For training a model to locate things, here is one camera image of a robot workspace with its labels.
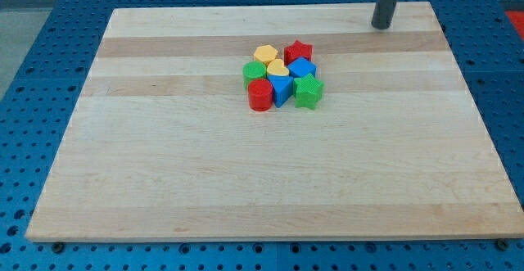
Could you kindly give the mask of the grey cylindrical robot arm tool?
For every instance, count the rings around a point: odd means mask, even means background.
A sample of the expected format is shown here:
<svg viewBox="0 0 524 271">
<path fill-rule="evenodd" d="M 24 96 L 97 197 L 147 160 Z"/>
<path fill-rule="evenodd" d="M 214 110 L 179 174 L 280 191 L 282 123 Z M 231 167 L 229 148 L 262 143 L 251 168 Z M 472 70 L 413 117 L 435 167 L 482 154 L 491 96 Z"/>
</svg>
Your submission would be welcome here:
<svg viewBox="0 0 524 271">
<path fill-rule="evenodd" d="M 375 29 L 384 30 L 391 26 L 398 0 L 377 0 L 371 25 Z"/>
</svg>

